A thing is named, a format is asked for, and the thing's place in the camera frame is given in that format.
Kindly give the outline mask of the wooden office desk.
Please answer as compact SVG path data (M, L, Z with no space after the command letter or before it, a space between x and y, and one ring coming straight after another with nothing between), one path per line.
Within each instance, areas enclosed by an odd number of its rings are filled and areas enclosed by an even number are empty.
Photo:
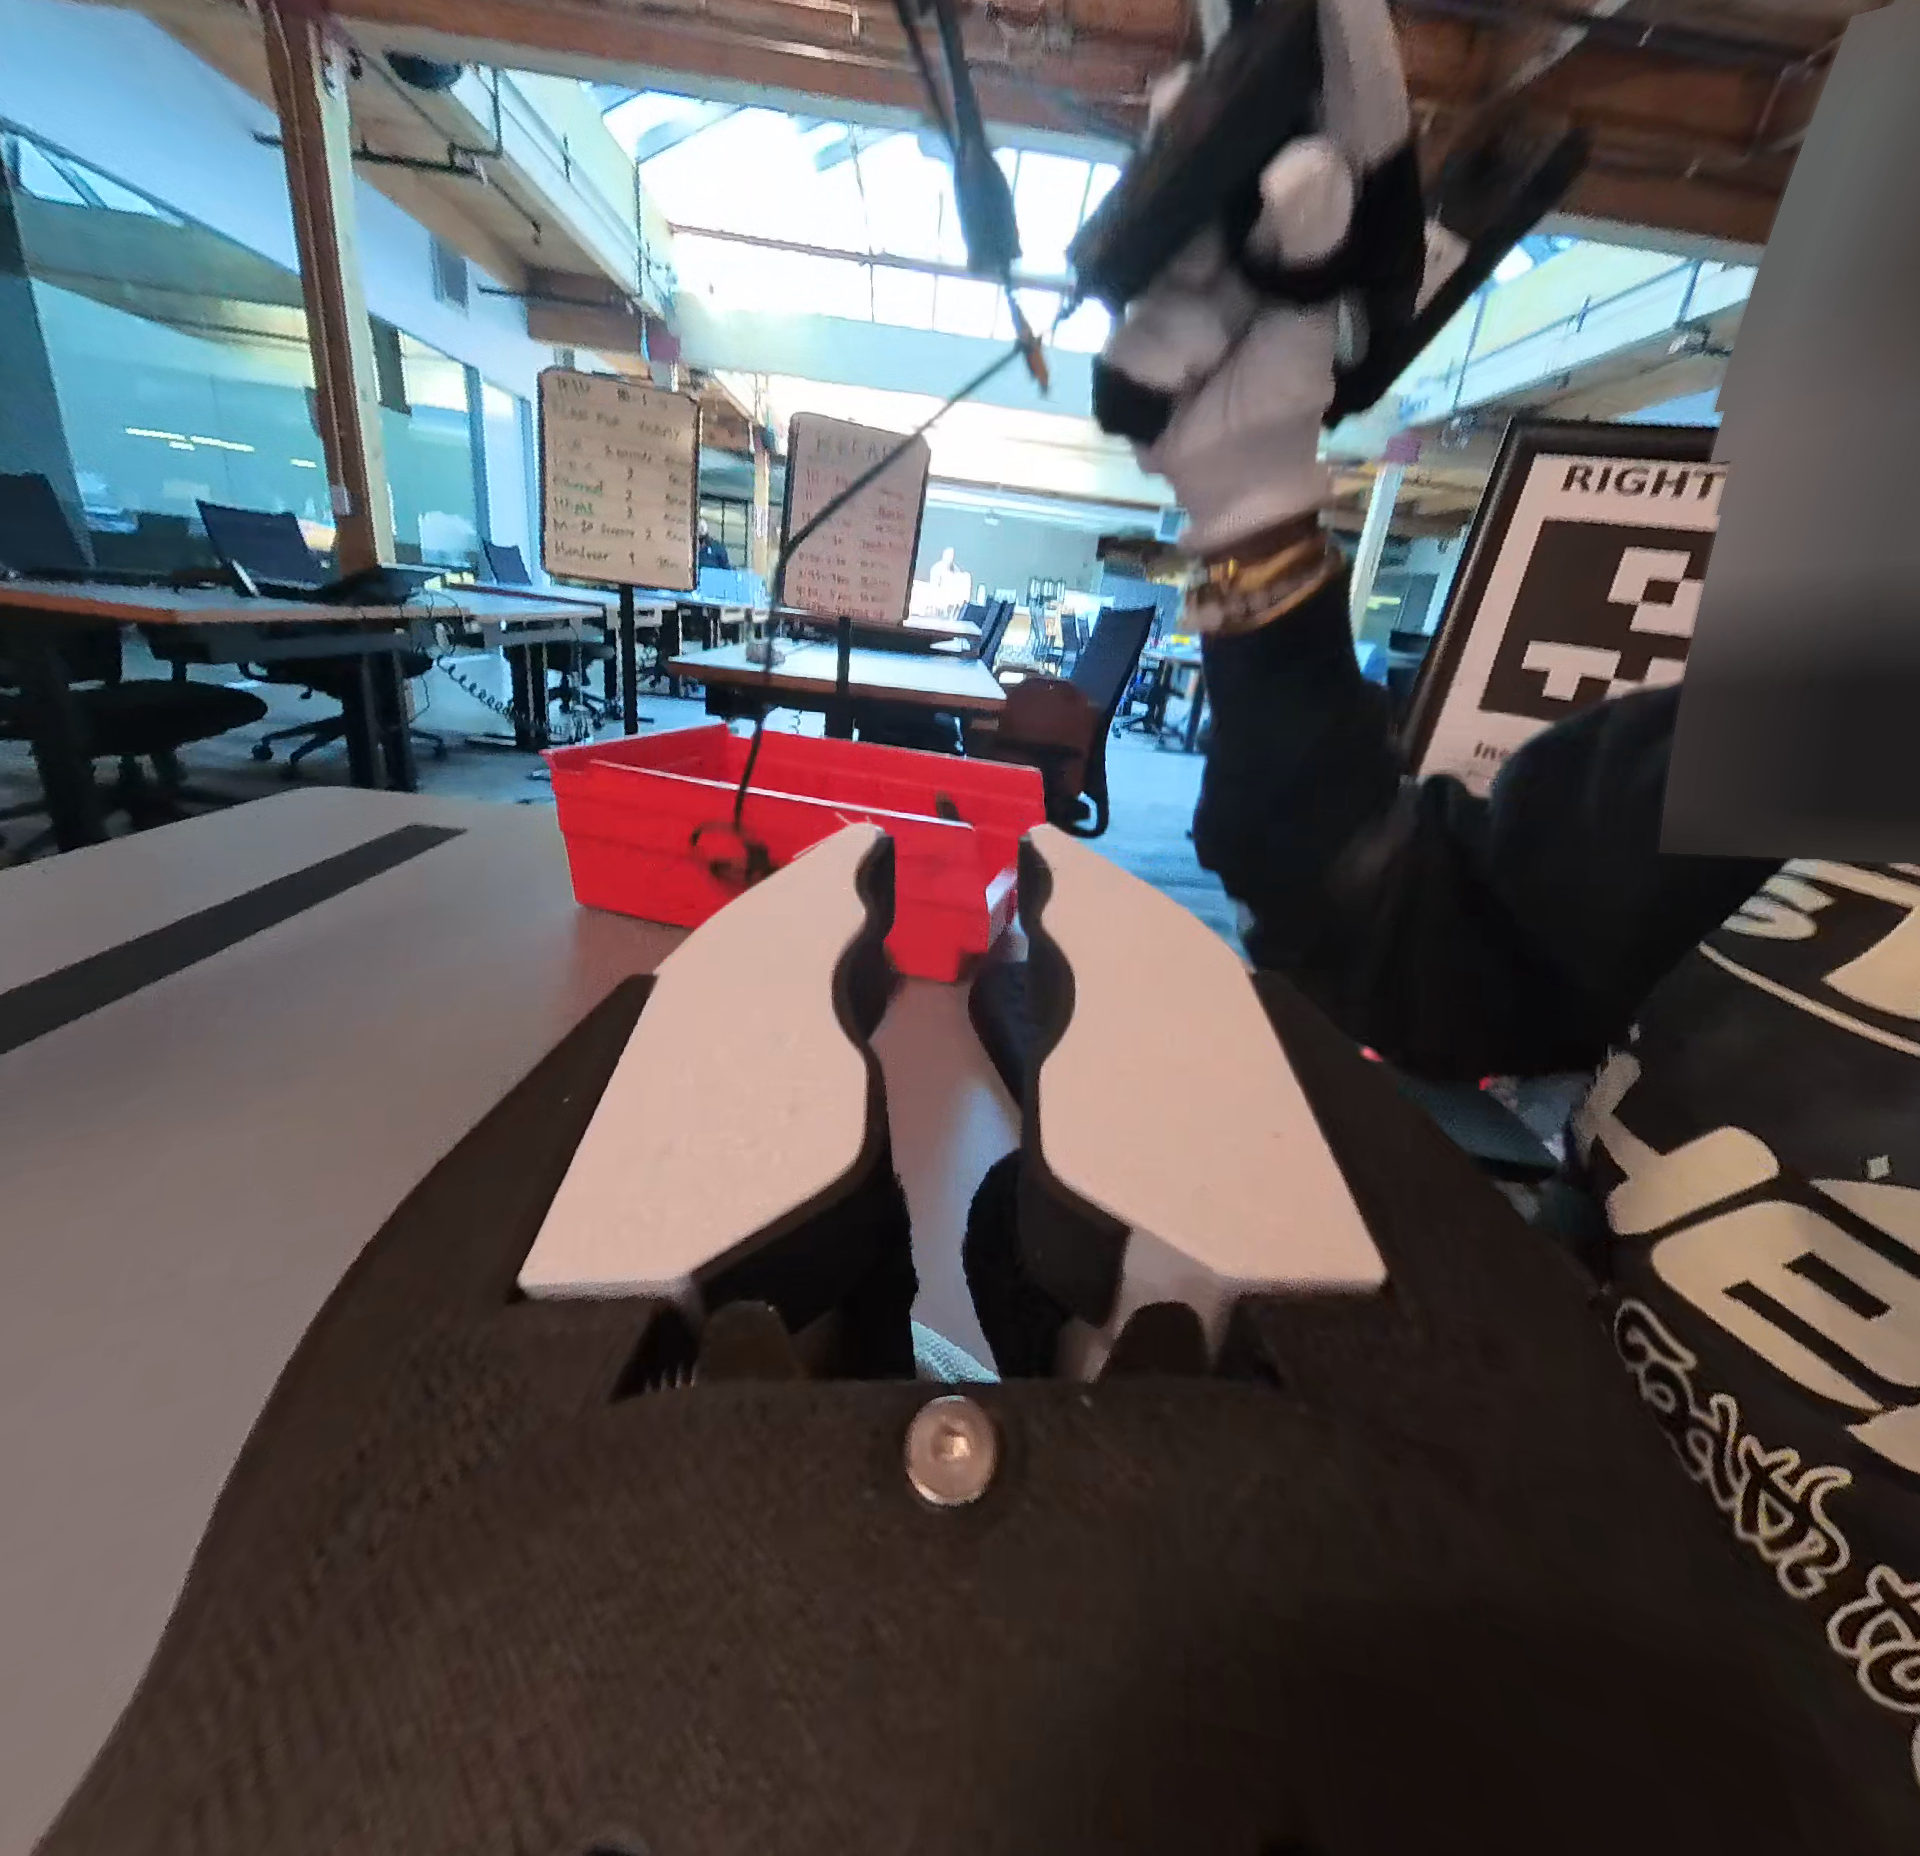
M85 757L82 722L59 642L97 625L174 632L221 666L342 661L350 666L350 779L358 789L414 792L417 768L402 716L402 657L440 639L520 651L582 642L589 609L479 590L421 593L410 600L323 604L225 590L161 590L51 577L9 577L4 635L17 642L29 745L54 847L105 840L105 815Z
M668 669L704 693L720 720L759 720L773 711L819 716L829 739L917 745L935 720L957 725L959 747L985 757L1000 733L1006 691L974 659L827 642L779 642L773 662L747 645L691 649Z

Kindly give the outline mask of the person's right hand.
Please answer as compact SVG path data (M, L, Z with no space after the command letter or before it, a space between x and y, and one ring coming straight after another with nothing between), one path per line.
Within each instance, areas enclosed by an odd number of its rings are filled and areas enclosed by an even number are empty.
M1314 0L1309 128L1231 186L1095 357L1101 429L1185 509L1185 547L1251 556L1314 522L1344 367L1413 314L1425 213L1388 0Z

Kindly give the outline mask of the wooden support post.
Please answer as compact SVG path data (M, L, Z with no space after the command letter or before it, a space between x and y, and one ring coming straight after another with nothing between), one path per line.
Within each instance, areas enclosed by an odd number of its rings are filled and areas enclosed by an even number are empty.
M345 572L391 564L393 509L358 251L350 45L324 0L250 0L275 88L318 436Z

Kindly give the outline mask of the handwritten whiteboard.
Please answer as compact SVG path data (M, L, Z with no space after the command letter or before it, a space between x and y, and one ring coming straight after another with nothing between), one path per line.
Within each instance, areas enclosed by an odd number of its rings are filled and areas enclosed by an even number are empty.
M903 645L931 477L921 431L789 418L768 639Z
M690 393L560 365L540 376L540 564L567 590L614 597L621 725L631 739L640 599L697 590L699 447Z

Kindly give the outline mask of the red plastic bin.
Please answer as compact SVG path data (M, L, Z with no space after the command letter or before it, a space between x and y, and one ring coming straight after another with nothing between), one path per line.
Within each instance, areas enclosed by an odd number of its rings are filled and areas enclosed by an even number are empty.
M553 748L547 777L574 898L697 927L813 843L858 825L895 842L885 952L905 979L957 980L1019 906L1021 838L1042 777L917 748L759 735L722 720Z

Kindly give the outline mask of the framed marker sign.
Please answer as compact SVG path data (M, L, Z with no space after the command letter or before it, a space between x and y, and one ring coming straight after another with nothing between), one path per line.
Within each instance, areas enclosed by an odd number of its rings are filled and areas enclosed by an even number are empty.
M1526 413L1503 439L1404 718L1404 768L1486 794L1534 735L1684 678L1719 431Z

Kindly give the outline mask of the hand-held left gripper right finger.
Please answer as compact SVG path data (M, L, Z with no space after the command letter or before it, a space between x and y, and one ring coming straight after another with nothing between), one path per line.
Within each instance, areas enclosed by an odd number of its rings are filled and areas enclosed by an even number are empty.
M1021 838L1033 1058L1021 1269L1065 1313L1056 1367L1140 1314L1218 1363L1236 1310L1373 1296L1385 1261L1244 958L1061 828Z

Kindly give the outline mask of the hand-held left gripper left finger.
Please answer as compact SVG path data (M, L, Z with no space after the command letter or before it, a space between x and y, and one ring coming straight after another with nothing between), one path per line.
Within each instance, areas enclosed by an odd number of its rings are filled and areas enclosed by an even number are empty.
M521 1265L530 1302L832 1309L881 1172L893 838L847 825L674 948Z

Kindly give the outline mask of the gold wrist bangles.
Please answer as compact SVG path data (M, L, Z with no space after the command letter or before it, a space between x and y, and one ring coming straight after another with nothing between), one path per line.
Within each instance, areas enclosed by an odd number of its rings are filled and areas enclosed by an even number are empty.
M1270 531L1248 547L1206 554L1181 595L1181 624L1201 639L1240 636L1293 614L1323 590L1344 590L1348 560L1314 518Z

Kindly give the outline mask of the dark printed sweatshirt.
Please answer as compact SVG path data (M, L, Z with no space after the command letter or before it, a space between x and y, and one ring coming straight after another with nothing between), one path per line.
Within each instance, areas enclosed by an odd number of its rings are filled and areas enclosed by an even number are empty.
M1574 1119L1613 1345L1916 1851L1917 880L1791 860L1627 1020Z

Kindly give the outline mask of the black office chair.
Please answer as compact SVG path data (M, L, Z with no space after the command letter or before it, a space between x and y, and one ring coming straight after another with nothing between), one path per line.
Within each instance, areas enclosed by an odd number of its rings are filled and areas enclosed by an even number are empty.
M265 600L313 600L323 606L408 604L419 593L410 567L367 556L328 564L300 533L290 513L262 513L201 500L201 522L216 560L234 586ZM298 655L257 666L258 678L329 695L341 711L290 731L296 743L280 763L286 779L300 777L300 764L333 743L354 745L358 716L370 709L382 740L396 743L410 718L410 685L432 668L432 635L419 624L391 627L400 642L391 655Z
M51 577L59 581L102 581L112 586L155 586L136 574L99 572L92 554L44 474L4 474L3 519L4 579ZM85 757L94 792L111 815L124 815L134 830L180 821L201 813L241 806L242 792L210 789L186 773L181 754L194 745L227 739L265 716L251 691L197 683L186 674L126 676L124 636L130 627L109 624L80 630L59 642L75 708L82 722ZM181 662L210 662L203 645L174 632L146 632L161 642L180 642ZM4 635L4 740L29 745L17 642ZM4 809L4 819L44 815L34 805ZM27 853L56 850L54 828L27 843Z
M1068 674L1021 672L1004 685L988 754L1033 766L1048 819L1080 840L1106 834L1106 740L1153 621L1148 608L1110 608Z

